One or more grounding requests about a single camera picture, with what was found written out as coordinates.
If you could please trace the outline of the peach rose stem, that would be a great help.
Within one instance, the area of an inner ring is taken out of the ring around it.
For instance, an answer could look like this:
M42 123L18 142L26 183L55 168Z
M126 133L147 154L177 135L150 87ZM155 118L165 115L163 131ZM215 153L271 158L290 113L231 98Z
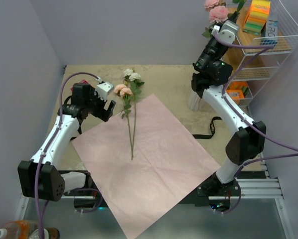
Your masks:
M133 96L132 90L127 87L125 84L118 84L114 88L114 93L120 97L123 103L123 110L121 119L127 119L127 126L128 126L128 133L129 133L129 141L130 141L130 149L131 149L131 160L134 157L134 150L133 150L133 140L132 140L132 132L131 132L131 124L129 119L129 114L131 113L131 99Z

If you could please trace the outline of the white rose stem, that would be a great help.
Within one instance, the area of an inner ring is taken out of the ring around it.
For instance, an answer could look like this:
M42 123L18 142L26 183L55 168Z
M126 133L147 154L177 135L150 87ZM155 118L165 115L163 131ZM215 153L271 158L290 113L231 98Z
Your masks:
M135 131L136 131L136 104L140 100L141 94L141 86L144 84L142 77L139 73L135 71L134 68L128 68L123 73L124 83L127 87L129 87L133 96L131 99L131 113L129 114L130 124L131 124L131 132L132 132L132 140L134 142L135 139Z

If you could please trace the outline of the pink rose stem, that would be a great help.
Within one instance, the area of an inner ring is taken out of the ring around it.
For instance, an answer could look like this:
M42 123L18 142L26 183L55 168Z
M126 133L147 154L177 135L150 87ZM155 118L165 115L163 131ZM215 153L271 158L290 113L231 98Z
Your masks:
M237 5L237 9L233 13L228 14L228 20L237 23L237 19L240 15L240 11L243 8L246 0L232 0L232 3Z
M228 19L229 10L224 0L206 0L204 9L209 13L210 26L205 27L202 36L210 38L213 26L225 22Z

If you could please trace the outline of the pink wrapping paper sheet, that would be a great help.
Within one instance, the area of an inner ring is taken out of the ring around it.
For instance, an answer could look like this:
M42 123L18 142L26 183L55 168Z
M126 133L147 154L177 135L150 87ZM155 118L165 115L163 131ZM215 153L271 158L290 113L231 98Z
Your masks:
M155 96L137 103L130 123L114 116L73 146L125 236L138 237L219 169L215 159Z

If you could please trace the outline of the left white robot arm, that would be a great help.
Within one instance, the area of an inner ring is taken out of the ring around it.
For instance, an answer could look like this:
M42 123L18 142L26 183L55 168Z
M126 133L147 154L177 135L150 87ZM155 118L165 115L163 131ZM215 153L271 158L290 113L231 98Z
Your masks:
M29 161L21 161L17 171L22 194L29 198L38 198L57 202L64 193L76 190L81 195L92 192L93 183L87 173L57 170L62 155L76 132L81 133L81 124L88 115L107 122L113 115L115 101L105 108L108 95L114 85L109 82L92 87L88 83L76 83L72 94L60 107L55 124L43 145Z

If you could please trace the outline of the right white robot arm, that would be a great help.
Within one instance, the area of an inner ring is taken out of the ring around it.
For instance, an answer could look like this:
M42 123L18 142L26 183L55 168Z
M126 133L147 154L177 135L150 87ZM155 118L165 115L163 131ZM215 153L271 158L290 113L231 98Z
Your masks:
M218 196L229 190L229 184L237 177L241 167L263 151L263 135L266 133L265 124L262 121L255 122L245 114L225 91L224 84L233 71L231 65L220 60L227 49L215 38L210 39L193 64L193 92L188 101L193 111L200 109L203 103L210 105L232 133L225 147L227 158L224 164L204 182Z

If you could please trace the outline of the white ribbed vase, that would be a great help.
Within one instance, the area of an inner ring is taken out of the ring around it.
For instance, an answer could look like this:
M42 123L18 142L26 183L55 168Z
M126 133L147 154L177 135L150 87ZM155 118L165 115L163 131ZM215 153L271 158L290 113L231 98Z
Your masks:
M188 107L192 111L199 111L202 108L203 105L203 99L200 98L200 96L192 91L189 99L188 99Z

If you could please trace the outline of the orange green sponge pack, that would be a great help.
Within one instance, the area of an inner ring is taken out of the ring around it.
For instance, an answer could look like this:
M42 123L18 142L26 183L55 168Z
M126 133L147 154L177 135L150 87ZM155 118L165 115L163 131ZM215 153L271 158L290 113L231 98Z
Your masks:
M229 87L229 90L241 90L243 93L248 89L248 84L246 81L233 81Z

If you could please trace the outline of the orange box on shelf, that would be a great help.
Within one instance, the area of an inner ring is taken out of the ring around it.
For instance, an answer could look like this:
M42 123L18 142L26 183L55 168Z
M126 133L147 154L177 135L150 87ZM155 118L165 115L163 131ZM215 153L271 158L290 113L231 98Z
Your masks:
M226 92L237 105L241 106L244 103L245 97L244 97L242 90L227 89Z

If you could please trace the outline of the colourful sponge pack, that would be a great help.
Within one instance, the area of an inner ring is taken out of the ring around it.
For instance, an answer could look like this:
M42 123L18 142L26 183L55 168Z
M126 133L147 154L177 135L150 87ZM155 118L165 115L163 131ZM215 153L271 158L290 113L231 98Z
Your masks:
M270 8L270 0L252 0L246 13L243 31L260 35L269 17Z

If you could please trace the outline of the blue white tall box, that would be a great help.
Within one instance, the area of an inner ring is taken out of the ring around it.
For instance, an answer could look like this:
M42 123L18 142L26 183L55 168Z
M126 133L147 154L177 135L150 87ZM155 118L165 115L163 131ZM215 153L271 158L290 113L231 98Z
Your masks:
M273 47L278 43L278 14L275 11L271 11L265 26L261 31L260 45L271 45Z

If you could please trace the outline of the metal tin can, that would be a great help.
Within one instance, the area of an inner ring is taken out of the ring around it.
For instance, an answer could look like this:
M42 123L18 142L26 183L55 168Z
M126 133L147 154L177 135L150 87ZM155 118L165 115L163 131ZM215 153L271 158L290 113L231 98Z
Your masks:
M40 239L39 229L31 233L29 239ZM60 232L57 228L44 228L44 239L60 239Z

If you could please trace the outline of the orange juice bottle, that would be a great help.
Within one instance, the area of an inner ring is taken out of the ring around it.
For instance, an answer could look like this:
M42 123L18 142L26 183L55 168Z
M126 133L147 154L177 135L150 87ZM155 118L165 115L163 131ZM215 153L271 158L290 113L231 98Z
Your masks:
M38 226L35 221L9 222L0 228L0 239L28 239L36 229Z

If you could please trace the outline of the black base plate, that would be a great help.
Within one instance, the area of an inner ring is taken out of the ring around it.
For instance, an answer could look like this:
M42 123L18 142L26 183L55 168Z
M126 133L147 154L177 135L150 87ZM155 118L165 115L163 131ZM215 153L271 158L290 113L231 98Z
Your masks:
M64 194L65 197L74 198L74 207L80 208L107 208L106 201L100 196L99 192L95 192L97 189L96 184L91 179L91 176L87 176L87 185L91 186L91 190L82 191L73 190ZM196 189L191 191L185 196L179 204L194 205L196 207L211 207L216 211L226 211L231 207L231 199L237 196L238 200L241 200L242 190L237 180L233 180L227 184L221 184L216 179L215 174L208 177L202 182Z

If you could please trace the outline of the aluminium rail frame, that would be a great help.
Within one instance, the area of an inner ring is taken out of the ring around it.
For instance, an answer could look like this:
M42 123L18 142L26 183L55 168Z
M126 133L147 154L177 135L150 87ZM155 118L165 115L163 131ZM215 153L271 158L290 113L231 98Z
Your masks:
M178 203L137 238L294 238L278 179L268 178L264 172L247 171L241 172L236 180L242 196L241 200L237 196L231 199L230 209L220 212L211 207ZM76 209L74 198L64 194L57 202L39 201L39 208L45 211L45 226L52 226L51 211L55 209L63 238L126 238L109 207Z

